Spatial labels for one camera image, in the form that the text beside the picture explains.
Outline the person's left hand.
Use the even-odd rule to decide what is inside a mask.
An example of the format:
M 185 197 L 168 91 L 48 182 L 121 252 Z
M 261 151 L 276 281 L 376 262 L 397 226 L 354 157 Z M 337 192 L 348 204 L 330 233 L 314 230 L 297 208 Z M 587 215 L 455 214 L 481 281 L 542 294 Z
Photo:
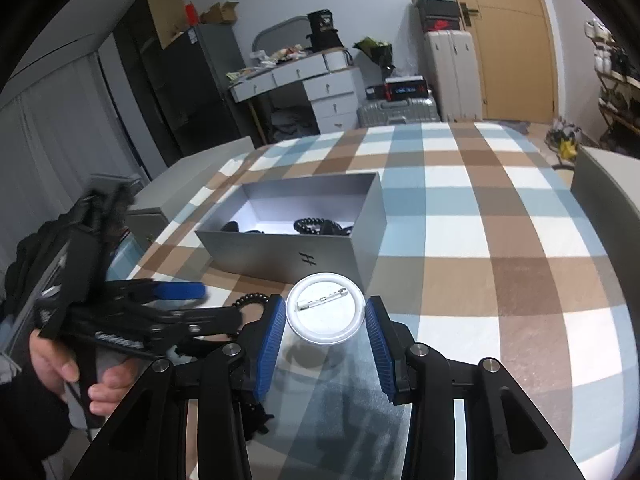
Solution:
M 66 400 L 65 385 L 68 382 L 78 382 L 80 376 L 72 352 L 56 341 L 42 338 L 39 330 L 33 330 L 29 335 L 29 354 L 40 382 L 62 400 Z M 126 359 L 108 368 L 102 378 L 88 390 L 90 412 L 110 417 L 136 382 L 138 374 L 139 361 L 136 359 Z

